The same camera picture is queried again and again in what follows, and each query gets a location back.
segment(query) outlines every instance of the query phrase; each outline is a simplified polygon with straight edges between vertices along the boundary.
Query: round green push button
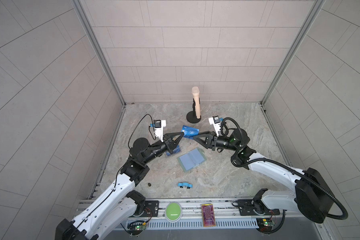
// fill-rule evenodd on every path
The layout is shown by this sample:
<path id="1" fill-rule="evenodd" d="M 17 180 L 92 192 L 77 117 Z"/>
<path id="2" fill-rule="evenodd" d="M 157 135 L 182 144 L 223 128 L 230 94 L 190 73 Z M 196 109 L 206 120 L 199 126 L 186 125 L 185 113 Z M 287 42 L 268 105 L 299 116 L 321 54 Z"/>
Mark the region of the round green push button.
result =
<path id="1" fill-rule="evenodd" d="M 182 215 L 182 209 L 177 202 L 171 202 L 165 208 L 165 217 L 169 222 L 177 222 Z"/>

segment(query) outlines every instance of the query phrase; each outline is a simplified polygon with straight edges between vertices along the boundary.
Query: black round stand base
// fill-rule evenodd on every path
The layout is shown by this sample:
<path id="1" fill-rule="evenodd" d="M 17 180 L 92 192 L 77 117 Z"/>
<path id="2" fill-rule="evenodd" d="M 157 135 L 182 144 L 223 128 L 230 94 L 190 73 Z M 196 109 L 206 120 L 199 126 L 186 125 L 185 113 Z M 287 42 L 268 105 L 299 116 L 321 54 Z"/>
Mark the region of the black round stand base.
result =
<path id="1" fill-rule="evenodd" d="M 187 113 L 187 121 L 190 123 L 198 123 L 201 119 L 201 116 L 200 118 L 196 118 L 196 114 L 194 111 L 190 111 L 189 113 Z"/>

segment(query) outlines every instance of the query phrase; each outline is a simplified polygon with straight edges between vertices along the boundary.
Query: gray stone surface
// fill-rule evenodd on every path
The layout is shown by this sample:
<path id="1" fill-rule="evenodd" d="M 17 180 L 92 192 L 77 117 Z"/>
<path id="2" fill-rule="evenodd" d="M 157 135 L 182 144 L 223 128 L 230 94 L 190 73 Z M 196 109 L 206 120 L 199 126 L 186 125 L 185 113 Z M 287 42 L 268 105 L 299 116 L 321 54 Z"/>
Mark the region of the gray stone surface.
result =
<path id="1" fill-rule="evenodd" d="M 127 105 L 101 180 L 101 190 L 104 191 L 115 180 L 116 172 L 128 158 L 128 139 L 136 124 L 146 113 L 151 114 L 153 119 L 167 121 L 164 133 L 180 132 L 183 125 L 196 127 L 200 131 L 213 131 L 213 126 L 208 122 L 209 117 L 218 115 L 222 118 L 234 118 L 251 138 L 248 144 L 250 148 L 275 161 L 285 163 L 258 103 L 204 103 L 201 105 L 202 120 L 196 124 L 187 122 L 185 118 L 191 109 L 192 104 Z M 139 137 L 146 137 L 150 143 L 154 142 L 148 132 L 149 123 L 150 118 L 147 116 L 132 136 L 130 146 Z M 228 127 L 234 127 L 233 123 L 229 122 Z M 169 158 L 161 156 L 148 164 L 150 171 L 135 190 L 146 198 L 254 196 L 261 188 L 287 190 L 284 185 L 263 174 L 234 167 L 230 162 L 233 151 L 224 150 L 218 153 L 205 149 L 194 140 L 187 138 L 183 138 L 179 145 L 180 153 Z M 196 168 L 184 172 L 177 157 L 196 147 L 205 151 L 207 160 Z M 179 182 L 191 183 L 193 188 L 181 189 L 177 186 Z"/>

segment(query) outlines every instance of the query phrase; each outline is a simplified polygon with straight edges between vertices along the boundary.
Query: green button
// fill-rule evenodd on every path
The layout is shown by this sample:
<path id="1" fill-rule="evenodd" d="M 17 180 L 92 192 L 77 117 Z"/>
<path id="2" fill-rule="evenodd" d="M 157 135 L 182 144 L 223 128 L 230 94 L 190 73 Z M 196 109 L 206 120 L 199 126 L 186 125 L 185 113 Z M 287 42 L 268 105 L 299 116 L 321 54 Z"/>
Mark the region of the green button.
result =
<path id="1" fill-rule="evenodd" d="M 165 209 L 165 214 L 169 220 L 175 221 L 180 217 L 181 207 L 177 203 L 173 202 Z"/>

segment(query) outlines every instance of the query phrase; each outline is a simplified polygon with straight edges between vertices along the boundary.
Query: side wall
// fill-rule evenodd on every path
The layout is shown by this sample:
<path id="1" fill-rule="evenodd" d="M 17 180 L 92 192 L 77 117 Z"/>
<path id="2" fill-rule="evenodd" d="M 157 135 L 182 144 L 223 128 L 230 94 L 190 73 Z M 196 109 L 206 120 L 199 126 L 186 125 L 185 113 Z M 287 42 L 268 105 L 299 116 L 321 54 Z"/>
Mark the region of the side wall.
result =
<path id="1" fill-rule="evenodd" d="M 81 0 L 126 102 L 260 101 L 313 1 Z"/>
<path id="2" fill-rule="evenodd" d="M 69 0 L 0 1 L 0 239 L 54 239 L 121 107 Z"/>
<path id="3" fill-rule="evenodd" d="M 360 0 L 327 0 L 265 109 L 293 165 L 347 208 L 332 230 L 360 239 Z"/>

